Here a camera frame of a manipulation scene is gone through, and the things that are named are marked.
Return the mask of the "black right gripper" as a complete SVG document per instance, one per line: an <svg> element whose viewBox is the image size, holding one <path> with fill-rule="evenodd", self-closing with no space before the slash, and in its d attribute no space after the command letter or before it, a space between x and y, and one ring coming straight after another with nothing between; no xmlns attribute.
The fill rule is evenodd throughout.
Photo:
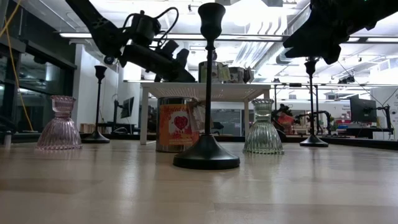
<svg viewBox="0 0 398 224"><path fill-rule="evenodd" d="M336 62L341 53L340 45L364 27L359 17L372 3L370 0L312 0L313 25L302 25L284 41L285 56L323 58L327 64Z"/></svg>

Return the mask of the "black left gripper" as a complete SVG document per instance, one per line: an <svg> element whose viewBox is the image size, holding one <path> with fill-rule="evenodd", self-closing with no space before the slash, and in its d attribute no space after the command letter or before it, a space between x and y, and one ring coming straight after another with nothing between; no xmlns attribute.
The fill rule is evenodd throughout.
<svg viewBox="0 0 398 224"><path fill-rule="evenodd" d="M123 67L130 62L155 73L155 82L195 83L195 78L184 69L189 50L181 49L174 58L178 47L174 40L154 50L138 44L127 45L119 62Z"/></svg>

